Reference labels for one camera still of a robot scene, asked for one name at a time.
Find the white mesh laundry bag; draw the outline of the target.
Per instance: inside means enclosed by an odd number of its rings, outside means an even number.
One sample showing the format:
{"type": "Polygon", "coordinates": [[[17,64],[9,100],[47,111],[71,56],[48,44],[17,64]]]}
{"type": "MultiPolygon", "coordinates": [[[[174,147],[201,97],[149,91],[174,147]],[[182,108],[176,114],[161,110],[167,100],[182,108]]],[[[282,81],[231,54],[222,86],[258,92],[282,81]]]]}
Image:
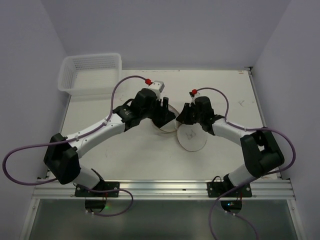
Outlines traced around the white mesh laundry bag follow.
{"type": "Polygon", "coordinates": [[[152,120],[151,124],[156,130],[163,134],[175,134],[179,145],[188,152],[198,152],[202,150],[208,141],[207,133],[202,130],[198,123],[186,125],[175,121],[174,127],[168,130],[164,129],[164,127],[157,127],[152,120]]]}

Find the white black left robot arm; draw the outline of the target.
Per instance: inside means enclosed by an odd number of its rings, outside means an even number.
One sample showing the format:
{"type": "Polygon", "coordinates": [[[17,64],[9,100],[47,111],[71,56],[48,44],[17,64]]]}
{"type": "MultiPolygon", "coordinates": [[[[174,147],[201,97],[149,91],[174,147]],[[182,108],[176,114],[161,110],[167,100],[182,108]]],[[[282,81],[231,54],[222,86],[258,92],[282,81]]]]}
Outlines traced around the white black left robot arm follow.
{"type": "Polygon", "coordinates": [[[135,98],[114,108],[107,118],[69,136],[55,134],[50,139],[44,163],[62,185],[73,183],[84,189],[102,190],[104,179],[94,169],[80,165],[80,159],[91,149],[116,135],[150,119],[161,128],[176,118],[169,110],[168,97],[158,98],[148,88],[140,90],[135,98]]]}

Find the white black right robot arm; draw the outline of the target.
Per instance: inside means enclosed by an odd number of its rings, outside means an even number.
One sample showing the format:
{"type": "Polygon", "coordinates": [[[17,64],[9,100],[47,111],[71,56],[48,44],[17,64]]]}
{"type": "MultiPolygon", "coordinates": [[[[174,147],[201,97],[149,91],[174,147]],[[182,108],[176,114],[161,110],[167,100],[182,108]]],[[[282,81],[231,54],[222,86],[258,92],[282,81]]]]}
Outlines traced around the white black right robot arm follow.
{"type": "Polygon", "coordinates": [[[227,123],[222,115],[215,114],[207,96],[191,94],[192,101],[185,103],[176,120],[185,125],[199,124],[210,135],[222,137],[241,147],[244,164],[223,177],[218,190],[225,193],[243,182],[258,179],[284,162],[280,147],[268,130],[244,130],[227,123]]]}

